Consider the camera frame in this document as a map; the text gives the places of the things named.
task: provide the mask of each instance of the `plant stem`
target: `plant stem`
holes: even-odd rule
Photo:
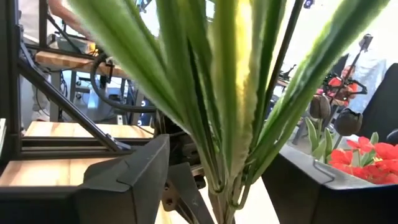
[[[211,206],[213,207],[214,215],[217,219],[218,224],[234,224],[235,211],[233,207],[229,206],[229,191],[230,189],[224,189],[220,194],[212,194],[208,192]]]
[[[333,146],[333,149],[337,149],[337,147],[338,147],[338,145],[340,144],[342,138],[343,138],[343,137],[342,137],[341,135],[338,136],[338,139],[337,139],[337,141],[335,142],[335,146]]]
[[[317,139],[318,141],[321,141],[321,135],[322,135],[322,119],[318,119],[318,129],[317,129]]]
[[[358,152],[358,166],[362,167],[362,164],[361,164],[361,153],[359,152],[359,149],[357,149],[357,152]]]

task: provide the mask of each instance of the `person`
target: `person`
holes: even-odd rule
[[[49,12],[65,21],[80,34],[90,38],[90,34],[77,21],[75,15],[67,8],[67,3],[62,0],[47,0]],[[23,39],[28,44],[39,43],[39,0],[18,0],[18,8],[21,11],[19,24],[22,25],[24,33]],[[57,29],[50,23],[47,23],[48,35],[53,34]],[[32,121],[50,121],[47,107],[49,101],[47,97],[32,85],[33,106]]]

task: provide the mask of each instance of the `white wall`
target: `white wall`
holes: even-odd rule
[[[316,0],[316,5],[311,9],[302,9],[286,55],[287,63],[299,63],[303,59],[340,2],[341,0]],[[359,40],[364,34],[369,33],[374,36],[369,48],[377,51],[380,57],[398,62],[398,27],[394,25],[396,21],[398,21],[398,1],[391,1],[379,17],[358,36],[357,41],[347,49],[347,52],[353,49],[356,52]]]

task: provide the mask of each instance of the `wooden table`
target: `wooden table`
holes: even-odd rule
[[[93,60],[72,57],[68,55],[55,54],[50,52],[41,51],[36,54],[35,61],[45,67],[57,67],[58,69],[68,69],[73,68],[77,72],[89,73]],[[98,67],[99,75],[110,74],[111,68],[106,66],[105,63],[101,63]],[[112,71],[113,77],[130,79],[130,77],[121,69],[119,65],[115,65]]]
[[[114,138],[151,138],[150,133],[154,129],[148,126],[115,125],[115,124],[97,124],[102,131],[110,134]],[[33,121],[26,131],[26,136],[51,136],[51,137],[92,137],[78,123],[58,123]]]

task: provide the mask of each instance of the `tulip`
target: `tulip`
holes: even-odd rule
[[[343,109],[335,121],[335,130],[341,136],[356,134],[362,125],[362,114],[349,108]]]
[[[330,115],[329,100],[326,96],[314,96],[310,103],[310,115],[315,119],[325,119]]]
[[[398,128],[393,130],[390,134],[387,135],[386,143],[392,145],[398,144]]]

